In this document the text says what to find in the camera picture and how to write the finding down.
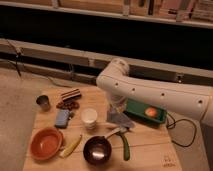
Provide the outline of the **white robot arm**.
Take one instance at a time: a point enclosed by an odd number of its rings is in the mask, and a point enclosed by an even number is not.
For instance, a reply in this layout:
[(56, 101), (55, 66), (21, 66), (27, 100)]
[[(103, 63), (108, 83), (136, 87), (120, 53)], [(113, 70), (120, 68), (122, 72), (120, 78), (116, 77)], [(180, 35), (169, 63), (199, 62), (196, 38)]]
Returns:
[(133, 78), (129, 70), (125, 60), (114, 58), (98, 75), (96, 84), (119, 99), (131, 98), (213, 127), (213, 87)]

